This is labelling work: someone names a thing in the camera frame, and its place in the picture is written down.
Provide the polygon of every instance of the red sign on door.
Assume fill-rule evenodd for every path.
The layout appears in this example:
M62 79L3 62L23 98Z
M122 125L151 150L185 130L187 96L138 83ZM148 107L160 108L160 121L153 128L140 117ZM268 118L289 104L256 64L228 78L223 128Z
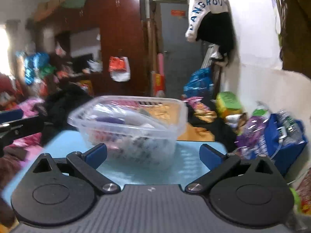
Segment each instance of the red sign on door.
M175 17L184 17L186 12L184 10L171 10L171 15Z

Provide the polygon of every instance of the pink fabric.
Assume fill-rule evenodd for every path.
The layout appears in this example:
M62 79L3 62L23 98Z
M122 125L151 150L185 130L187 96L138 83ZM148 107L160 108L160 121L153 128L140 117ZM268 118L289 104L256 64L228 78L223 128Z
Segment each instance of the pink fabric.
M42 99L39 98L29 98L28 100L20 103L16 109L20 108L24 112L23 118L32 117L38 114L36 111L32 111L36 103L43 103ZM41 133L33 134L27 137L14 140L14 142L7 147L20 147L28 151L26 160L33 160L38 157L42 151L40 146Z

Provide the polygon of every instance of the yellow and green package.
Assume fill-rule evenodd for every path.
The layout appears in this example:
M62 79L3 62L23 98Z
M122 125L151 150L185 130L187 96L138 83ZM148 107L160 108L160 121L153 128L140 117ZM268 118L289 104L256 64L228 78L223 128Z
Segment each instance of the yellow and green package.
M216 98L216 107L223 119L229 115L242 114L242 106L232 92L220 92Z

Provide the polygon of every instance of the window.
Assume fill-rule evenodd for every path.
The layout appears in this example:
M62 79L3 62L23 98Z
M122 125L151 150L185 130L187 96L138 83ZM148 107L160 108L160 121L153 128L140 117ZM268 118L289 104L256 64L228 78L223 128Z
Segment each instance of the window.
M11 75L7 50L9 48L9 39L5 28L0 28L0 73Z

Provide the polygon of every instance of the gray door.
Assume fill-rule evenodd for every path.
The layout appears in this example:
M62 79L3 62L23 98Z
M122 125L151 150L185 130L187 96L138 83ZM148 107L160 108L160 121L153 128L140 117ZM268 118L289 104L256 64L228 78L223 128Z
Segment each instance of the gray door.
M172 15L176 11L185 11L186 15ZM201 41L189 43L185 38L188 29L187 4L161 2L161 20L165 95L180 99L191 74L202 65Z

